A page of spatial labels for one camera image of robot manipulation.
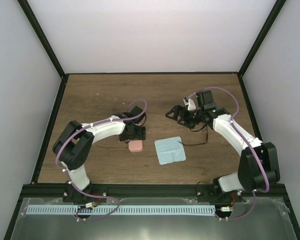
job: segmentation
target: wooden surface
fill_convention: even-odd
[[[186,160],[160,165],[155,140],[180,136],[185,144],[205,141],[205,131],[191,132],[165,117],[183,97],[205,87],[223,87],[240,104],[236,121],[253,133],[243,94],[235,74],[87,74],[70,75],[55,121],[48,150],[39,176],[41,183],[63,183],[66,174],[55,165],[52,146],[68,122],[90,123],[124,112],[137,98],[147,100],[146,140],[143,151],[131,153],[128,145],[111,136],[95,143],[85,162],[93,183],[119,184],[196,184],[236,172],[239,156],[218,133],[209,129],[208,144],[185,146]],[[220,90],[212,91],[220,108],[235,112],[232,98]]]

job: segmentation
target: blue towel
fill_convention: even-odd
[[[154,141],[156,154],[161,165],[186,160],[184,146],[180,143],[181,137],[171,137]]]

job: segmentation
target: black frame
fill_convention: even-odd
[[[64,198],[64,192],[69,187],[66,183],[38,183],[39,174],[41,171],[41,167],[46,155],[46,151],[48,148],[48,143],[52,134],[52,130],[58,115],[59,107],[61,105],[61,101],[63,98],[63,94],[65,92],[65,88],[67,85],[67,81],[70,74],[236,74],[238,77],[238,81],[243,93],[243,97],[245,100],[245,104],[247,106],[248,114],[252,123],[252,127],[254,130],[254,134],[256,137],[262,140],[261,132],[258,127],[258,123],[253,112],[253,108],[251,106],[249,96],[247,90],[245,88],[243,76],[247,71],[249,65],[253,61],[254,56],[256,55],[258,49],[260,48],[262,42],[264,41],[267,33],[269,32],[271,26],[275,22],[277,16],[280,13],[280,10],[284,6],[286,0],[277,0],[268,15],[263,27],[261,28],[254,44],[252,45],[247,57],[245,58],[242,67],[239,72],[130,72],[130,73],[65,73],[60,65],[48,39],[46,38],[40,24],[33,13],[29,3],[27,0],[17,0],[24,11],[25,16],[28,18],[32,28],[34,29],[37,37],[42,43],[47,55],[49,56],[51,62],[53,63],[55,69],[57,70],[61,81],[59,90],[57,92],[56,100],[53,105],[53,109],[49,118],[48,126],[43,138],[43,142],[41,145],[41,149],[39,152],[39,156],[36,162],[36,166],[33,172],[33,176],[31,178],[31,184],[26,184],[22,187],[19,199],[16,203],[16,207],[14,209],[10,224],[6,231],[6,235],[4,237],[5,240],[9,240],[12,236],[16,220],[21,208],[21,204],[23,198]],[[204,192],[206,188],[209,186],[206,184],[200,185],[165,185],[165,184],[156,184],[156,185],[143,185],[143,184],[93,184],[93,188],[98,190],[107,189],[107,192],[110,193],[113,197],[118,198],[127,198],[127,197],[178,197],[178,198],[197,198],[199,202],[209,202],[210,204],[221,204],[219,201],[216,202],[211,197],[208,196],[197,196],[197,192]],[[290,199],[288,193],[286,191],[284,184],[275,184],[271,186],[271,189],[268,193],[257,192],[257,197],[282,197],[285,205],[290,209],[289,217],[293,225],[294,232],[296,234],[297,239],[300,239],[300,227],[298,221],[296,219],[295,213],[293,211],[292,205],[290,203]],[[243,197],[251,197],[251,193],[242,193]]]

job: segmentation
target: pink sponge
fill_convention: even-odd
[[[131,140],[129,141],[128,145],[129,150],[132,153],[141,152],[144,149],[142,140]]]

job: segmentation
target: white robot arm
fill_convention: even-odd
[[[111,116],[111,119],[119,119],[118,116]],[[86,127],[89,126],[90,123],[83,123],[81,126]],[[126,127],[126,124],[123,121],[110,121],[106,122],[94,127],[90,127],[86,129],[87,132],[92,133],[93,139],[92,144],[96,143],[97,141],[100,141],[102,139],[105,139],[107,137],[113,136],[113,135],[120,135],[124,131]],[[80,190],[85,189],[89,184],[90,180],[87,176],[85,164],[82,164],[80,167],[76,169],[70,170],[67,166],[67,164],[64,161],[60,161],[63,167],[65,167],[65,170],[67,171],[67,174],[70,178],[70,180],[76,185]]]
[[[90,180],[85,169],[85,161],[88,157],[92,144],[113,135],[119,135],[120,141],[125,140],[144,140],[146,138],[146,129],[139,126],[140,121],[146,116],[142,114],[143,110],[135,106],[132,111],[118,113],[105,119],[104,123],[93,125],[92,123],[80,124],[77,121],[71,121],[58,140],[53,145],[53,152],[58,155],[61,147],[69,138],[79,129],[84,128],[82,132],[74,139],[78,139],[76,143],[71,141],[64,147],[60,154],[59,161],[62,164],[63,171],[67,172],[70,181],[80,190],[84,190]],[[141,115],[134,120],[125,120]]]
[[[177,121],[178,124],[193,129],[196,125],[204,123],[212,130],[222,135],[240,156],[238,172],[221,176],[213,180],[215,197],[234,190],[262,189],[265,187],[263,177],[252,151],[244,141],[252,146],[270,184],[280,180],[277,150],[271,143],[263,143],[257,137],[244,130],[224,108],[217,108],[210,90],[196,93],[198,107],[189,97],[183,98],[185,106],[176,105],[166,117]]]

